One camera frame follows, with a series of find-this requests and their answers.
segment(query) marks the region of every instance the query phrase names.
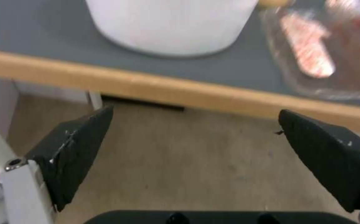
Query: white bowl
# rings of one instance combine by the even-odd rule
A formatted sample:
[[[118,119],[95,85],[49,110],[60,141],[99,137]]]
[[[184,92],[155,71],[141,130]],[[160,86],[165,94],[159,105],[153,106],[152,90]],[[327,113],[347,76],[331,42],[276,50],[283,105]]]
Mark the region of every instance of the white bowl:
[[[86,0],[98,30],[124,47],[197,56],[235,42],[258,0]]]

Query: gray table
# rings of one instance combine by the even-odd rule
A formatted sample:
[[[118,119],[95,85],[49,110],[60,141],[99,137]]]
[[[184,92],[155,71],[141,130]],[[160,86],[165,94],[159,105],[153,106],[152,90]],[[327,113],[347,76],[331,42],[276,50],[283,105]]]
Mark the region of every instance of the gray table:
[[[339,115],[354,120],[353,114],[360,114],[360,107],[300,98],[282,82],[257,10],[230,48],[178,59],[139,54],[109,42],[97,32],[84,1],[0,0],[0,77],[267,118],[283,107],[326,120]]]

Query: beige carpet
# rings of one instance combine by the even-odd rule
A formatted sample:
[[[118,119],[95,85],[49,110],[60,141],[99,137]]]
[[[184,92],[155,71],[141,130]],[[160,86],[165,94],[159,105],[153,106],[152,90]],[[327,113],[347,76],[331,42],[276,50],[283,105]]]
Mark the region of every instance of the beige carpet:
[[[84,105],[22,96],[9,143],[18,154]],[[99,155],[58,224],[143,210],[326,211],[355,219],[298,160],[274,121],[116,104]]]

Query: clear plastic bag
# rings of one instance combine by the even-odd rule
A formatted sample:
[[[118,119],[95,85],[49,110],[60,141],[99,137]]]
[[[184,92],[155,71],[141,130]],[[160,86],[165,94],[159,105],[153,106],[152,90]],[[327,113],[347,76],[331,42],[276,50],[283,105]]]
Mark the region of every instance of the clear plastic bag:
[[[318,21],[330,31],[330,37],[322,39],[335,63],[335,72],[330,77],[311,78],[300,70],[280,25],[281,18],[290,13]],[[336,22],[317,10],[269,9],[261,12],[261,20],[272,55],[291,88],[300,94],[323,99],[360,99],[360,27]]]

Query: wooden table edge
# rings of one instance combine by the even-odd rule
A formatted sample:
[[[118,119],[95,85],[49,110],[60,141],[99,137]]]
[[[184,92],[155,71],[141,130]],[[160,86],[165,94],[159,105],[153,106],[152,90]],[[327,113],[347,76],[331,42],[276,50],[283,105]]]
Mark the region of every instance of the wooden table edge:
[[[360,131],[360,107],[80,63],[0,52],[0,78],[277,119],[290,109]]]

